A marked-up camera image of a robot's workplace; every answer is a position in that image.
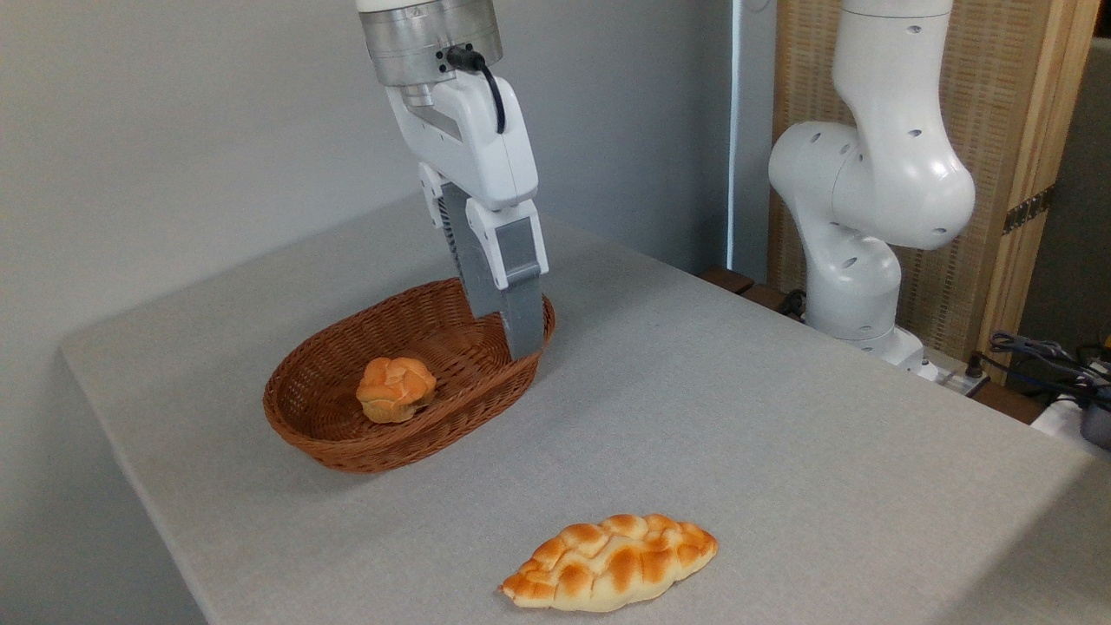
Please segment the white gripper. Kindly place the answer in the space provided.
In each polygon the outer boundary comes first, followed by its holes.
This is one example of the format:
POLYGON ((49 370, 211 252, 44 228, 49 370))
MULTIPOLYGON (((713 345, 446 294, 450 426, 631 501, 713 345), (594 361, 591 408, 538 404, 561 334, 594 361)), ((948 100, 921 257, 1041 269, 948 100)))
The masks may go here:
POLYGON ((484 75, 457 74, 434 84, 432 122, 406 107, 400 88, 386 88, 386 94, 406 145, 421 161, 427 206, 446 236, 471 313, 500 313, 510 355, 518 360, 544 345, 540 279, 549 264, 531 200, 538 173, 523 112, 511 84, 501 78, 496 84, 503 98, 502 134, 484 75))

